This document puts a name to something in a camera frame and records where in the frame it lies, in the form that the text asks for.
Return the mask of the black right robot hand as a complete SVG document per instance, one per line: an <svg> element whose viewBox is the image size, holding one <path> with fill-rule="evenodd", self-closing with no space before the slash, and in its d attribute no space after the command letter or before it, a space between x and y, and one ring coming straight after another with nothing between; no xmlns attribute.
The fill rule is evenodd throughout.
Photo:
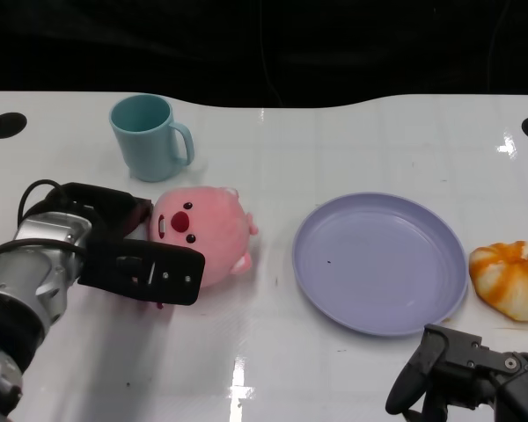
<svg viewBox="0 0 528 422"><path fill-rule="evenodd" d="M495 421L528 421L528 353L499 353L482 338L427 324L385 404L406 421L445 421L448 407L484 404Z"/></svg>

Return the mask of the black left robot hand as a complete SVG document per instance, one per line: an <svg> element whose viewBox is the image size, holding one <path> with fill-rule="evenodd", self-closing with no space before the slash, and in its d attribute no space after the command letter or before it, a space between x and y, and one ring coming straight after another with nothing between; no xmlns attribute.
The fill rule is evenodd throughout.
<svg viewBox="0 0 528 422"><path fill-rule="evenodd" d="M151 241L144 233L153 216L148 199L76 182L62 186L73 212L89 211L92 230L78 283L143 302L189 306L196 302L204 256L188 247Z"/></svg>

